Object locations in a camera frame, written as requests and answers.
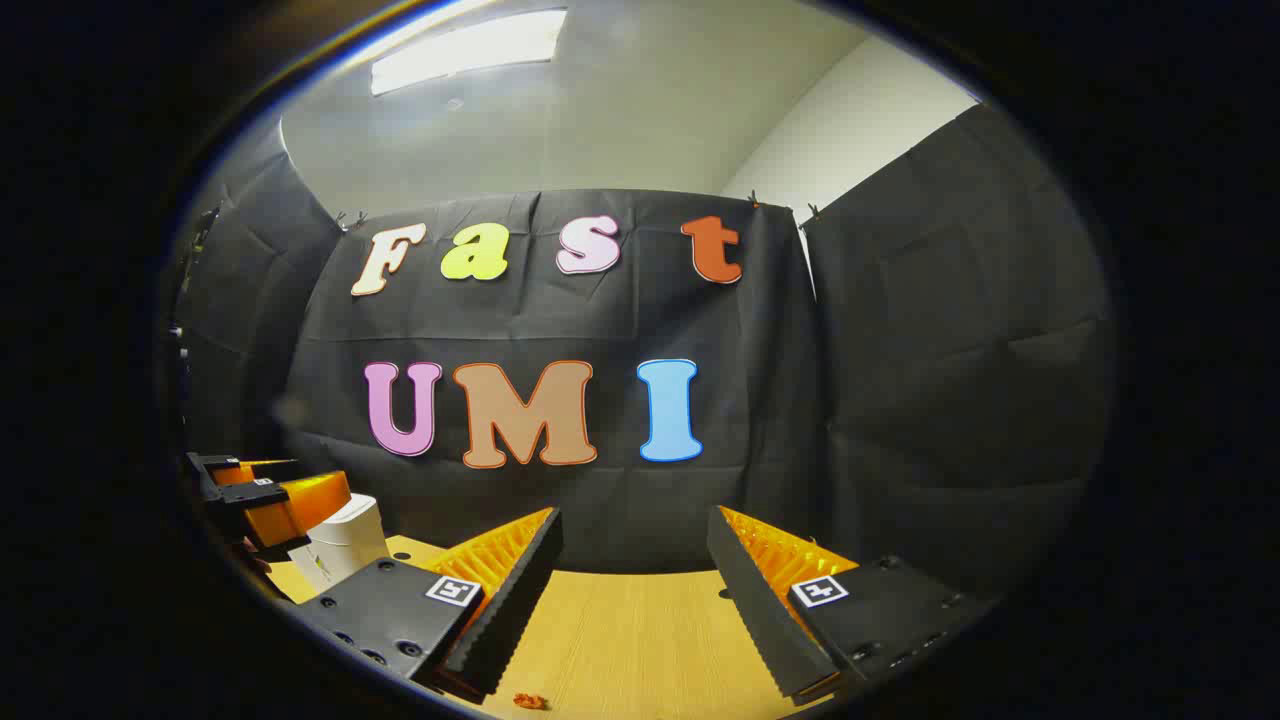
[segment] orange letter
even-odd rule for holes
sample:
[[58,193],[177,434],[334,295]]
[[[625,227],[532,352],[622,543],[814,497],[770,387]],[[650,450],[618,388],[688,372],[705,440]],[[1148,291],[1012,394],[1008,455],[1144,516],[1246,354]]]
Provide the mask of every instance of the orange letter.
[[591,365],[557,360],[543,369],[538,387],[526,405],[493,363],[472,363],[453,372],[453,382],[467,393],[467,425],[471,450],[462,455],[468,468],[502,468],[507,455],[495,447],[494,430],[521,465],[527,465],[547,428],[547,447],[539,457],[548,465],[581,465],[595,460],[586,441],[586,380]]
[[422,242],[424,237],[426,237],[426,225],[424,223],[408,225],[407,228],[383,231],[375,234],[370,240],[374,246],[369,250],[365,272],[360,274],[356,284],[351,286],[351,295],[360,296],[380,292],[387,287],[387,281],[383,279],[383,268],[387,268],[388,273],[398,270],[399,264],[404,261],[404,254],[408,252],[408,246]]
[[742,277],[737,263],[724,261],[724,246],[737,245],[737,232],[721,225],[721,219],[708,215],[680,225],[680,232],[694,238],[694,270],[713,283],[728,284]]

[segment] wooden table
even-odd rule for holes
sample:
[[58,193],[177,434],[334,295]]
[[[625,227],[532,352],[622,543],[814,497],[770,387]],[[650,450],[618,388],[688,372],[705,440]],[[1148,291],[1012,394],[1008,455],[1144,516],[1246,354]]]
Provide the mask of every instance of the wooden table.
[[[402,536],[387,538],[387,546],[419,566],[443,552]],[[292,562],[273,562],[268,577],[294,602],[315,596]],[[773,684],[733,602],[719,597],[723,588],[716,570],[557,570],[497,694],[479,706],[444,697],[502,719],[773,720],[799,712]],[[540,694],[550,710],[518,707],[516,693]]]

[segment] white container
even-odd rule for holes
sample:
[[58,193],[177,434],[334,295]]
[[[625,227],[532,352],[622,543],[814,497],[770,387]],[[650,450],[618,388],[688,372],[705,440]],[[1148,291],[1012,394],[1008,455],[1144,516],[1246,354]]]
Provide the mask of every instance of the white container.
[[367,495],[351,493],[351,502],[311,528],[307,537],[311,542],[291,550],[289,559],[316,592],[324,592],[374,560],[390,555],[378,501]]

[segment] black curtain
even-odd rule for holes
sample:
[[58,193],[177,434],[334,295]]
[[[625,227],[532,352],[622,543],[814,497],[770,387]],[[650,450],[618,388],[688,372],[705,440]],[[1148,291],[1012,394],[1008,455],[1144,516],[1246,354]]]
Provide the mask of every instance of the black curtain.
[[270,457],[284,450],[274,402],[342,231],[298,177],[279,122],[224,160],[193,206],[211,209],[218,218],[192,254],[175,309],[188,351],[187,443],[202,454]]
[[[563,274],[559,232],[586,215],[618,224],[621,259],[603,273]],[[700,277],[681,224],[718,215],[733,284]],[[451,281],[440,261],[460,229],[511,232],[497,279]],[[426,224],[376,295],[353,297],[379,231]],[[311,466],[342,468],[378,498],[388,533],[451,546],[548,505],[563,510],[561,568],[663,573],[710,569],[707,509],[723,503],[801,534],[820,536],[817,315],[799,234],[785,208],[649,191],[557,191],[442,202],[369,220],[342,238],[307,313],[289,374],[291,448]],[[645,360],[689,359],[694,437],[701,455],[649,462]],[[470,446],[462,364],[495,363],[524,400],[556,360],[593,366],[586,427],[599,456],[548,466],[535,455],[499,469],[462,462]],[[413,427],[413,363],[436,363],[434,445],[393,455],[372,437],[364,369],[393,363],[396,424]]]
[[1112,328],[1080,217],[975,106],[803,229],[836,550],[1007,588],[1068,520],[1105,433]]

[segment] foam letter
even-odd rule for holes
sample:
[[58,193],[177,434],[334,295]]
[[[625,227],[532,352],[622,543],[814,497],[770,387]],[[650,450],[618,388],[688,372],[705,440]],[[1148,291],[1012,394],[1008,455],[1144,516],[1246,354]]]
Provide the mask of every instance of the foam letter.
[[721,225],[721,219],[708,215],[680,225],[680,232],[694,238],[694,270],[703,279],[730,284],[742,277],[737,263],[724,261],[724,246],[737,245],[737,232]]
[[351,286],[351,295],[374,295],[387,287],[387,281],[383,279],[383,268],[387,268],[388,273],[398,270],[399,264],[404,261],[404,254],[408,252],[408,246],[422,242],[424,237],[426,237],[424,223],[376,233],[370,240],[372,247],[369,250],[369,259],[365,260],[365,270],[360,273],[356,284]]
[[608,217],[570,220],[561,231],[561,250],[556,254],[556,266],[566,275],[599,273],[618,261],[622,251],[608,236],[618,232],[618,223]]
[[413,363],[404,373],[413,380],[413,432],[404,433],[392,419],[392,382],[399,369],[390,363],[370,363],[365,368],[369,380],[369,425],[378,445],[396,455],[422,455],[435,436],[435,380],[440,366],[435,363]]
[[475,277],[477,281],[492,281],[507,269],[507,238],[511,232],[498,223],[480,223],[462,228],[453,236],[453,250],[440,260],[440,272],[451,281]]
[[591,366],[579,360],[557,360],[543,369],[534,393],[525,404],[507,374],[493,363],[462,365],[453,380],[467,393],[467,424],[471,450],[462,455],[468,468],[502,468],[507,455],[495,447],[494,430],[527,465],[547,428],[547,447],[539,455],[548,465],[581,465],[595,460],[586,441],[586,380]]
[[698,457],[703,443],[694,439],[689,420],[689,380],[698,374],[691,360],[649,360],[636,368],[649,386],[649,442],[640,457],[650,462],[676,462]]

